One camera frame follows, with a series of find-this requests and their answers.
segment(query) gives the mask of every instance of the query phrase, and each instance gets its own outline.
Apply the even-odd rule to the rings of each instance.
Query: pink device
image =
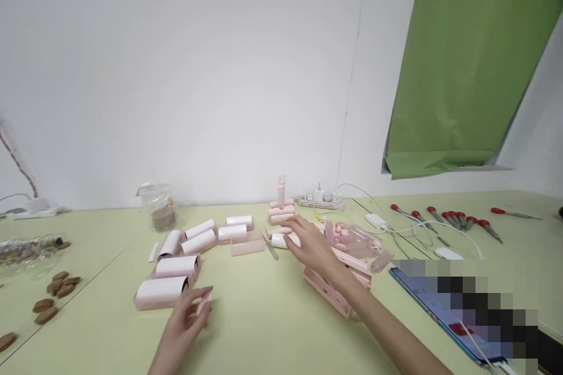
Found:
[[[286,177],[280,176],[280,179],[277,181],[277,202],[280,209],[284,208],[286,200]]]
[[[283,215],[283,214],[292,214],[295,213],[295,207],[293,205],[288,205],[281,208],[270,208],[268,210],[268,215],[271,217],[272,215]]]
[[[295,201],[292,198],[284,199],[283,204],[284,205],[293,205],[293,204],[295,204]],[[279,201],[270,202],[270,208],[278,208],[279,206],[280,206]]]
[[[276,224],[283,223],[287,221],[289,217],[293,217],[295,214],[282,214],[277,216],[270,216],[270,224],[275,226]]]

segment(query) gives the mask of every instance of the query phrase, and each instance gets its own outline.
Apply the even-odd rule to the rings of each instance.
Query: smartphone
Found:
[[[487,361],[483,358],[483,355],[479,352],[477,347],[475,347],[475,344],[473,344],[471,338],[469,338],[466,331],[463,329],[462,324],[449,309],[437,300],[437,293],[428,293],[423,286],[418,284],[399,268],[391,268],[389,272],[475,363],[481,366],[487,365]],[[499,350],[496,350],[495,347],[475,334],[469,327],[467,329],[491,363],[506,362],[506,359],[500,354]]]

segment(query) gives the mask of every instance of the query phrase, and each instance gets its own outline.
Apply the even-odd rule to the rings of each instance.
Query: cable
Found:
[[[25,176],[25,178],[28,180],[29,184],[31,185],[31,189],[33,190],[33,197],[34,198],[39,197],[39,194],[37,193],[37,188],[35,188],[35,185],[31,181],[31,178],[28,176],[28,174],[25,171],[23,171],[22,165],[19,163],[18,159],[13,154],[11,148],[8,146],[8,144],[4,140],[4,136],[2,135],[2,126],[1,125],[0,125],[0,139],[2,140],[2,143],[4,144],[4,146],[6,147],[8,152],[10,153],[10,156],[12,156],[12,160],[16,163],[16,166],[18,166],[18,169],[21,172],[21,174],[23,174]]]

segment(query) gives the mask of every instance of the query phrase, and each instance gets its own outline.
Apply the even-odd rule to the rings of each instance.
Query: white cylinder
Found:
[[[246,224],[239,224],[238,226],[226,226],[219,228],[219,244],[230,243],[232,238],[240,238],[246,234]]]
[[[272,234],[272,246],[287,249],[286,241],[283,239],[283,233],[273,233]],[[295,245],[301,247],[301,240],[299,240],[299,236],[295,233],[288,234],[288,236],[293,240]]]
[[[289,217],[293,217],[295,214],[282,214],[278,216],[270,216],[270,224],[275,225],[286,221]]]
[[[254,230],[254,221],[252,216],[239,216],[239,217],[228,217],[225,222],[226,226],[239,226],[241,224],[246,224],[246,230]]]
[[[169,235],[166,237],[166,240],[162,245],[162,249],[160,249],[158,259],[160,260],[165,256],[176,255],[179,250],[180,243],[182,242],[182,240],[185,239],[186,239],[186,235],[183,231],[181,230],[171,231]]]
[[[199,270],[199,255],[180,256],[161,260],[154,270],[157,277],[180,277]]]
[[[135,300],[147,305],[176,301],[187,285],[188,277],[153,278],[141,284]]]
[[[284,205],[293,205],[293,204],[295,204],[295,201],[293,200],[293,198],[284,199],[283,204]],[[279,206],[280,206],[279,201],[270,202],[270,208],[277,208]]]
[[[217,232],[217,226],[215,225],[215,222],[213,220],[207,220],[204,223],[186,230],[186,240],[190,240],[191,238],[194,238],[208,230]]]
[[[186,255],[203,253],[207,249],[211,249],[216,243],[217,237],[215,236],[215,232],[212,229],[209,229],[208,231],[182,243],[182,250]]]

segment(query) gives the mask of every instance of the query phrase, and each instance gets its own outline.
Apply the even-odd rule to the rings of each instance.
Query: red-handled screwdriver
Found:
[[[465,226],[467,225],[467,222],[465,221],[465,214],[458,212],[456,213],[456,216],[457,219],[459,220],[461,227],[465,229]]]
[[[434,227],[432,227],[430,225],[430,223],[427,223],[426,220],[420,215],[420,213],[418,211],[413,211],[412,212],[412,216],[414,218],[416,218],[417,220],[419,220],[422,224],[424,224],[426,227],[428,227],[429,229],[431,229],[434,233],[438,234],[438,232],[436,230],[434,230]]]
[[[447,220],[447,222],[452,225],[452,227],[457,228],[456,222],[453,220],[453,218],[451,217],[450,213],[448,213],[448,212],[443,212],[443,213],[442,213],[442,217],[444,217],[444,218]]]
[[[479,220],[478,223],[479,223],[479,226],[481,226],[482,228],[487,230],[491,236],[493,236],[500,243],[503,243],[503,241],[500,238],[500,236],[498,235],[498,233],[496,231],[494,231],[493,228],[491,227],[491,223],[489,223],[487,220]]]
[[[443,223],[444,220],[442,220],[442,218],[438,215],[438,213],[436,212],[436,208],[434,207],[428,207],[426,208],[426,210],[432,214],[432,217],[434,217],[434,219],[438,222],[438,223]]]
[[[477,219],[475,217],[471,217],[471,216],[467,217],[465,223],[465,230],[466,231],[471,230],[471,228],[475,223],[477,223]]]
[[[506,215],[512,215],[514,217],[520,217],[520,218],[528,218],[528,219],[534,219],[534,220],[542,220],[539,219],[538,217],[532,217],[526,214],[518,214],[518,213],[509,213],[503,209],[500,208],[491,208],[491,212],[495,213],[495,214],[506,214]]]
[[[409,213],[404,212],[397,204],[391,204],[390,207],[393,211],[397,211],[399,214],[411,216]]]

